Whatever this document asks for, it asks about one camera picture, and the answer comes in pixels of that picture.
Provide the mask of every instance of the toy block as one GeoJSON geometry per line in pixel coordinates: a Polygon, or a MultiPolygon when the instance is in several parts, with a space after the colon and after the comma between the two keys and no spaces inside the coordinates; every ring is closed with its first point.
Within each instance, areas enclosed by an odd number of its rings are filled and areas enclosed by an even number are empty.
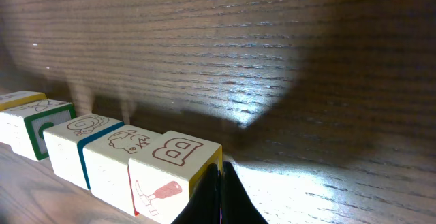
{"type": "Polygon", "coordinates": [[[54,173],[89,189],[83,147],[123,125],[117,119],[88,114],[46,129],[44,138],[54,173]]]}
{"type": "Polygon", "coordinates": [[[0,112],[2,134],[12,151],[35,161],[48,157],[43,130],[75,117],[73,104],[51,99],[0,112]]]}
{"type": "Polygon", "coordinates": [[[42,99],[47,99],[46,94],[33,91],[17,91],[0,95],[0,111],[42,99]]]}
{"type": "Polygon", "coordinates": [[[130,186],[129,159],[147,150],[159,136],[159,133],[124,125],[88,143],[83,156],[92,194],[130,215],[137,215],[130,186]]]}
{"type": "Polygon", "coordinates": [[[223,165],[220,144],[169,131],[129,160],[136,210],[160,223],[171,223],[193,194],[211,163],[223,165]]]}

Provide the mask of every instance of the brown wooden surface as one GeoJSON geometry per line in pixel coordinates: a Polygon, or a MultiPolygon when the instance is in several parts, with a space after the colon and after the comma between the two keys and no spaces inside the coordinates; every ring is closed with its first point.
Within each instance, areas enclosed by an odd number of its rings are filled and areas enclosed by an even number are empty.
{"type": "MultiPolygon", "coordinates": [[[[222,143],[270,223],[436,223],[435,7],[0,0],[0,92],[222,143]]],[[[148,223],[7,146],[0,181],[8,223],[148,223]]]]}

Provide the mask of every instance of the alphabet block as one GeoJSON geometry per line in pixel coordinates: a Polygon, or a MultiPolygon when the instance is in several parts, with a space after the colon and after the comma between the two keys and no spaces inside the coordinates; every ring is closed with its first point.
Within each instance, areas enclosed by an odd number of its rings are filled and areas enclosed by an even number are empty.
{"type": "Polygon", "coordinates": [[[47,99],[46,94],[33,91],[17,91],[0,95],[0,111],[42,99],[47,99]]]}
{"type": "Polygon", "coordinates": [[[123,125],[117,119],[88,114],[45,130],[44,138],[54,173],[89,189],[83,147],[123,125]]]}
{"type": "Polygon", "coordinates": [[[39,161],[48,157],[43,130],[76,117],[73,104],[45,99],[0,112],[2,138],[14,153],[39,161]]]}
{"type": "Polygon", "coordinates": [[[133,216],[135,211],[129,178],[129,159],[147,150],[159,133],[124,125],[83,149],[91,192],[95,197],[133,216]]]}
{"type": "Polygon", "coordinates": [[[171,223],[186,206],[211,163],[222,168],[220,144],[169,131],[129,160],[136,210],[171,223]]]}

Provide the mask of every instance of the red hammer drawing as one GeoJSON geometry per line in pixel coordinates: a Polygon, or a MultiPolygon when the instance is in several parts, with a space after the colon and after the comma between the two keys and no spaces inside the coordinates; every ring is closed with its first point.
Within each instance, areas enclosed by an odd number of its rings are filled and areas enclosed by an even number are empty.
{"type": "Polygon", "coordinates": [[[136,191],[141,199],[141,201],[145,204],[145,206],[149,209],[149,212],[152,216],[159,214],[157,210],[151,205],[151,201],[154,199],[165,199],[167,197],[171,197],[177,195],[182,192],[182,187],[175,181],[172,181],[158,190],[156,190],[152,195],[146,196],[140,188],[139,182],[136,181],[136,191]]]}

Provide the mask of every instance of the block top face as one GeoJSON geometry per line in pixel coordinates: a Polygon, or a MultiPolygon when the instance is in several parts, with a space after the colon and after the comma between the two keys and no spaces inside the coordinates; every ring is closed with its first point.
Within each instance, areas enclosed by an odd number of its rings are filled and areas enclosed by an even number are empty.
{"type": "Polygon", "coordinates": [[[96,114],[87,114],[48,128],[44,133],[59,136],[71,142],[79,141],[107,129],[121,121],[96,114]]]}
{"type": "Polygon", "coordinates": [[[21,118],[26,118],[28,116],[39,114],[42,112],[47,112],[55,108],[60,108],[62,106],[72,106],[72,103],[65,101],[55,101],[51,99],[44,99],[41,101],[34,101],[21,106],[16,106],[14,108],[9,108],[2,111],[3,113],[10,114],[12,116],[17,116],[21,118]]]}
{"type": "Polygon", "coordinates": [[[147,150],[131,156],[179,178],[190,180],[221,145],[183,133],[168,131],[158,137],[147,150]]]}
{"type": "Polygon", "coordinates": [[[0,111],[41,99],[47,99],[46,94],[33,91],[17,91],[0,95],[0,111]]]}
{"type": "Polygon", "coordinates": [[[159,136],[161,134],[153,131],[124,125],[87,144],[85,150],[111,157],[127,165],[132,155],[146,150],[159,136]]]}

